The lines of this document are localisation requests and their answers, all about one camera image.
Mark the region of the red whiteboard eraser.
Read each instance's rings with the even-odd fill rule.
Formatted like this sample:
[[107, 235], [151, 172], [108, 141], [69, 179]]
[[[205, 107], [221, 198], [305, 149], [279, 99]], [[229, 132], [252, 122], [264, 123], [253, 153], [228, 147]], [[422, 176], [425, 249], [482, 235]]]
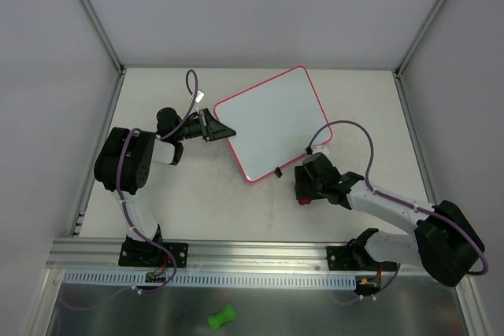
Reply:
[[310, 188], [306, 185], [299, 185], [295, 188], [296, 199], [300, 205], [308, 205], [312, 202]]

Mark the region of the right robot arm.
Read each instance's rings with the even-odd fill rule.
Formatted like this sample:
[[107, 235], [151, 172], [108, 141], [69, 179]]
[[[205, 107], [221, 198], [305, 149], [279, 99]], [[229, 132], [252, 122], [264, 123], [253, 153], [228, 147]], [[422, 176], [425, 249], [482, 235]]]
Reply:
[[485, 246], [460, 208], [451, 201], [438, 205], [402, 198], [374, 187], [366, 176], [340, 173], [323, 153], [309, 155], [295, 167], [295, 196], [300, 205], [326, 200], [374, 216], [400, 229], [392, 234], [370, 227], [351, 239], [336, 259], [367, 270], [378, 263], [423, 268], [444, 286], [455, 287], [465, 275], [488, 270]]

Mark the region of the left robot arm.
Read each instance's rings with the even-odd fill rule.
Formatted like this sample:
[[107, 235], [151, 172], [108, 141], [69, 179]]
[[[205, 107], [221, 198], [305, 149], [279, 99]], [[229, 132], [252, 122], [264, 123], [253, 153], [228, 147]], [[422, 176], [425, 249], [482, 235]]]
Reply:
[[183, 141], [202, 138], [213, 142], [236, 136], [207, 109], [180, 117], [173, 108], [157, 113], [157, 130], [115, 127], [94, 163], [94, 178], [116, 198], [128, 226], [127, 240], [139, 242], [137, 256], [148, 265], [162, 261], [165, 247], [161, 228], [139, 190], [146, 185], [152, 164], [176, 166], [183, 156]]

